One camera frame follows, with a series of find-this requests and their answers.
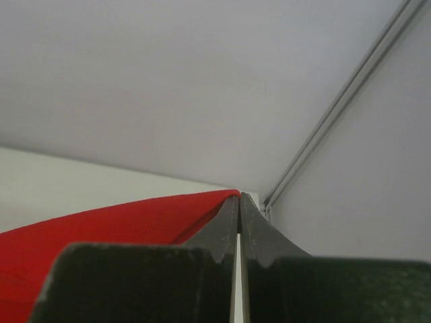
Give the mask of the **red t shirt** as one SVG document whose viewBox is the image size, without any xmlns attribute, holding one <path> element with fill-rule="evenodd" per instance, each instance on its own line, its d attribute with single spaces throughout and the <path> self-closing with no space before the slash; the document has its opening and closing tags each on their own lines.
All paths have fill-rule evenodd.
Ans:
<svg viewBox="0 0 431 323">
<path fill-rule="evenodd" d="M 49 268 L 76 242 L 176 245 L 212 220 L 237 190 L 166 196 L 66 215 L 1 234 L 1 321 L 25 322 Z"/>
</svg>

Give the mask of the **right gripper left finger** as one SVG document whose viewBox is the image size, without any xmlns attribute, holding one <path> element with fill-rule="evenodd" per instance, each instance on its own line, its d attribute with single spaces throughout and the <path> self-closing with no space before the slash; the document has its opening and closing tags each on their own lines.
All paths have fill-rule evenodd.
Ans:
<svg viewBox="0 0 431 323">
<path fill-rule="evenodd" d="M 176 246 L 80 243 L 56 259 L 31 322 L 231 322 L 239 200 Z"/>
</svg>

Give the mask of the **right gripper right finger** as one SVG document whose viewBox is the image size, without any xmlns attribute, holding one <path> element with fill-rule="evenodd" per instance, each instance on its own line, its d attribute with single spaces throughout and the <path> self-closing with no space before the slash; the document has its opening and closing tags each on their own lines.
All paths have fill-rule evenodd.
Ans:
<svg viewBox="0 0 431 323">
<path fill-rule="evenodd" d="M 242 193 L 247 322 L 429 322 L 427 262 L 312 256 Z"/>
</svg>

